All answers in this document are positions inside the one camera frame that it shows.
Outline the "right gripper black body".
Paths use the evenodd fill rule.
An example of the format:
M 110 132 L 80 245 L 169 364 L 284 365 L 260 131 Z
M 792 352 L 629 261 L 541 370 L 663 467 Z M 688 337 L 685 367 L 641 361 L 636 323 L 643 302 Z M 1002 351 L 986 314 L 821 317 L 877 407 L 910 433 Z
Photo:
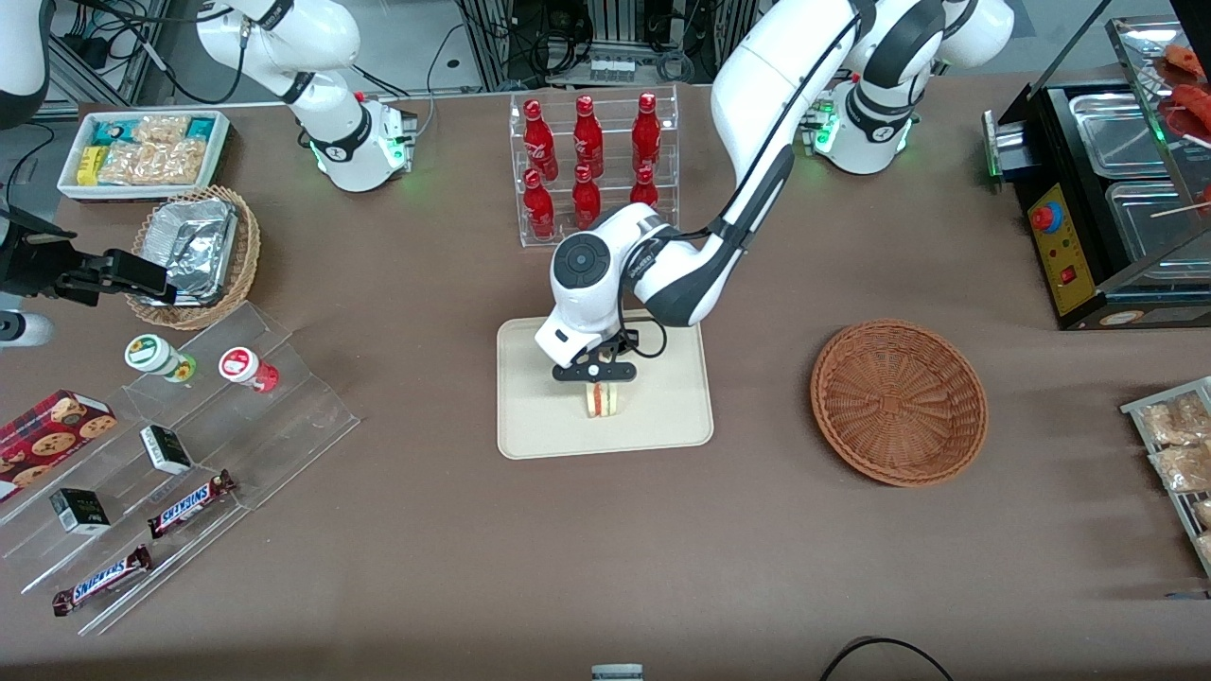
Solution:
M 113 256 L 88 254 L 74 247 L 78 233 L 63 230 L 27 211 L 2 211 L 8 231 L 1 246 L 2 292 L 35 298 L 65 299 L 78 305 L 98 305 L 108 285 Z

